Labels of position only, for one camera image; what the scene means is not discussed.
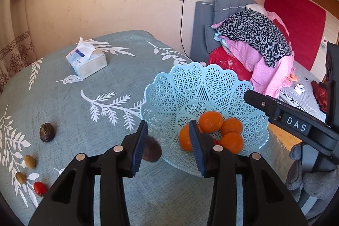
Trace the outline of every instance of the silver screw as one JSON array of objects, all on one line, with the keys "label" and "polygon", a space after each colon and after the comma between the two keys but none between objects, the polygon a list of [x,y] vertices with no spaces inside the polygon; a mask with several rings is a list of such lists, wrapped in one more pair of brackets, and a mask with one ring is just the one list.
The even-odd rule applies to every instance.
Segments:
[{"label": "silver screw", "polygon": [[260,160],[261,155],[260,155],[259,153],[252,153],[252,158],[253,158],[254,160]]},{"label": "silver screw", "polygon": [[213,149],[215,150],[215,151],[217,151],[217,152],[221,152],[221,151],[223,151],[223,147],[222,146],[220,146],[220,145],[215,145],[214,147],[213,147]]},{"label": "silver screw", "polygon": [[121,145],[117,145],[113,148],[113,150],[116,152],[116,153],[119,153],[121,151],[123,151],[124,147],[121,146]]},{"label": "silver screw", "polygon": [[86,158],[86,155],[84,153],[79,153],[77,156],[76,156],[76,159],[78,161],[82,161]]}]

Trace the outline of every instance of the pink blanket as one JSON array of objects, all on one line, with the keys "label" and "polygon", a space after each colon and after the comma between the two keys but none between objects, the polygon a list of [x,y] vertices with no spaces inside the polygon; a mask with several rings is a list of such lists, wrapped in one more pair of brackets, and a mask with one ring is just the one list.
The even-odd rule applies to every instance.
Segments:
[{"label": "pink blanket", "polygon": [[[274,21],[274,19],[278,20],[278,22],[286,28],[276,13],[270,13],[268,18],[271,21]],[[220,24],[221,23],[212,25],[212,27],[216,28]],[[248,43],[241,40],[235,42],[224,36],[220,36],[220,38],[225,39],[227,48],[244,65],[244,67],[248,71],[253,72],[250,82],[253,85],[254,91],[277,98],[279,96],[280,88],[290,87],[293,84],[293,82],[287,80],[287,76],[293,74],[295,70],[293,67],[294,51],[292,51],[292,56],[281,58],[277,62],[276,67],[271,68],[266,65],[262,55],[249,46]]]}]

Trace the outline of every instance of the leopard print fabric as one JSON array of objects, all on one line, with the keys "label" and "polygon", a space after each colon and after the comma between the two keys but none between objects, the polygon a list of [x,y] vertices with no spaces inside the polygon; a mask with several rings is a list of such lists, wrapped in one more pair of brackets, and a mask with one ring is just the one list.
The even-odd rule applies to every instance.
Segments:
[{"label": "leopard print fabric", "polygon": [[269,67],[275,68],[282,57],[292,55],[280,30],[265,15],[252,9],[231,15],[216,31],[228,39],[248,43],[262,55]]}]

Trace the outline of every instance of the blue plastic basket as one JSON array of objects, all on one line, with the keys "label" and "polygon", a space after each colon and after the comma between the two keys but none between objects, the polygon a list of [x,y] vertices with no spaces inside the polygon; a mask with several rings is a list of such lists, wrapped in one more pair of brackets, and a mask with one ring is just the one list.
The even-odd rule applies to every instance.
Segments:
[{"label": "blue plastic basket", "polygon": [[[146,87],[141,118],[148,123],[149,135],[160,142],[165,161],[201,176],[193,153],[180,147],[178,135],[185,124],[198,120],[202,113],[215,110],[225,119],[235,117],[242,122],[243,155],[258,151],[268,141],[268,118],[245,103],[243,97],[248,89],[253,89],[249,82],[239,81],[234,71],[218,65],[176,65],[168,74],[159,73]],[[217,140],[221,138],[219,131],[211,135]]]}]

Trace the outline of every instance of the wooden floor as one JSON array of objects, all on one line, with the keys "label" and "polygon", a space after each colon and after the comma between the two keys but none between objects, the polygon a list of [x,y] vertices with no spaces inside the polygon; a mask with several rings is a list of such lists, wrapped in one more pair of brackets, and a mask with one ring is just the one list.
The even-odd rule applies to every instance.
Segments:
[{"label": "wooden floor", "polygon": [[277,136],[277,138],[285,145],[285,147],[291,151],[291,148],[300,143],[301,140],[299,138],[296,138],[295,136],[293,136],[292,134],[284,131],[283,129],[273,125],[273,124],[269,124],[268,128],[273,132],[273,134],[275,136]]}]

